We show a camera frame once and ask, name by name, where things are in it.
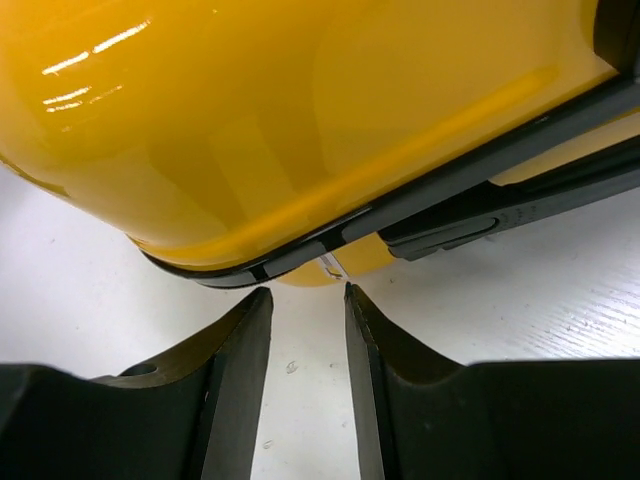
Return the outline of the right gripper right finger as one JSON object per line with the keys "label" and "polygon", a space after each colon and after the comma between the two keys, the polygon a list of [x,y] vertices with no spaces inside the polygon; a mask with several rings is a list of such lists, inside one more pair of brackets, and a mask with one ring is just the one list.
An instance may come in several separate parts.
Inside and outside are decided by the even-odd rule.
{"label": "right gripper right finger", "polygon": [[459,364],[345,288],[364,479],[635,479],[635,359]]}

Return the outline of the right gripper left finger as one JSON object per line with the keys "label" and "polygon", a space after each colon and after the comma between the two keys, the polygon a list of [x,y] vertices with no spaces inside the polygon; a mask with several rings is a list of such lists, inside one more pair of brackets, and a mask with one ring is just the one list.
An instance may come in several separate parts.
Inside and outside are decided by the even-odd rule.
{"label": "right gripper left finger", "polygon": [[247,479],[273,298],[252,291],[208,327],[116,376],[1,368],[5,479]]}

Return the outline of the yellow hard-shell suitcase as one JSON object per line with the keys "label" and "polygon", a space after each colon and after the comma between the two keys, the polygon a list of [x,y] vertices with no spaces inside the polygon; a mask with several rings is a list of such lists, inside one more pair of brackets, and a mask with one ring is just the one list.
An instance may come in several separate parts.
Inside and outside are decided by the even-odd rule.
{"label": "yellow hard-shell suitcase", "polygon": [[5,1],[1,159],[214,288],[636,188],[635,1]]}

